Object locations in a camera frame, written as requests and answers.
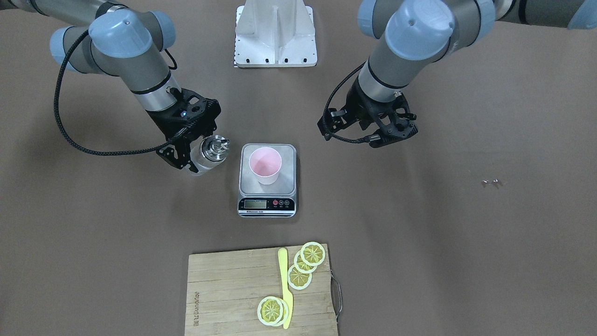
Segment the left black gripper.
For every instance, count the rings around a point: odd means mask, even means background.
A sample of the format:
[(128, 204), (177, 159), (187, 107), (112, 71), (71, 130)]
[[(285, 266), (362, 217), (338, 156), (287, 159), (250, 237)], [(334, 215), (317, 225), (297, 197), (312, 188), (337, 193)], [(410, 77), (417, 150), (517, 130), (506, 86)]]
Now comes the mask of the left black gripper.
[[(392, 143), (408, 140), (418, 133), (415, 124), (416, 115), (411, 113), (406, 97), (401, 94), (390, 99), (390, 102), (377, 102), (369, 98), (360, 88), (358, 81), (350, 87), (343, 108), (330, 108), (332, 98), (340, 87), (348, 81), (343, 79), (333, 90), (322, 117), (317, 122), (320, 133), (326, 140), (336, 138), (347, 143), (368, 143), (371, 147), (383, 147)], [(365, 131), (371, 124), (378, 129), (371, 135), (350, 140), (337, 135), (337, 132), (358, 123)]]

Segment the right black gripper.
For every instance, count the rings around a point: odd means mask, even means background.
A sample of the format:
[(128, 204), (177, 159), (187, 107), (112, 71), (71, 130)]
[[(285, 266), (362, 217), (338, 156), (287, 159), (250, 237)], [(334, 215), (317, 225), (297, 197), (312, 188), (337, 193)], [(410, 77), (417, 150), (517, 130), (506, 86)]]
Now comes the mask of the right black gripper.
[(168, 93), (175, 98), (173, 106), (147, 112), (169, 144), (156, 150), (156, 154), (174, 168), (201, 174), (196, 165), (197, 151), (190, 149), (190, 143), (213, 135), (221, 106), (218, 100), (205, 98), (192, 90), (170, 88)]

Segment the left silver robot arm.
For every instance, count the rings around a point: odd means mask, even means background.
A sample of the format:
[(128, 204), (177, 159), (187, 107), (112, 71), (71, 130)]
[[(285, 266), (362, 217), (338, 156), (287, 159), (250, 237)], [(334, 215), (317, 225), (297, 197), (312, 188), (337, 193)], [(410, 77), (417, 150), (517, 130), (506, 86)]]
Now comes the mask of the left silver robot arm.
[(559, 28), (596, 27), (594, 0), (363, 0), (357, 22), (379, 40), (340, 109), (326, 105), (318, 121), (325, 140), (383, 147), (418, 132), (403, 95), (418, 73), (480, 41), (495, 22)]

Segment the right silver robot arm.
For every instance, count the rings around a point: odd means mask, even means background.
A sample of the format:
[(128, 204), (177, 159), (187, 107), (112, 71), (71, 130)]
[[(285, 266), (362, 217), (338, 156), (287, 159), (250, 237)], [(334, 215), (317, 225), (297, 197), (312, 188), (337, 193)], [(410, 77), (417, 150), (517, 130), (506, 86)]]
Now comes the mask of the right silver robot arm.
[[(21, 9), (69, 24), (56, 30), (50, 51), (60, 64), (54, 117), (62, 136), (76, 149), (97, 156), (155, 152), (177, 169), (202, 175), (221, 164), (229, 140), (215, 135), (221, 113), (217, 100), (184, 89), (162, 52), (176, 39), (173, 21), (160, 11), (139, 12), (114, 0), (3, 0), (1, 9)], [(58, 99), (66, 70), (119, 77), (166, 138), (157, 147), (132, 151), (93, 151), (76, 143), (60, 118)]]

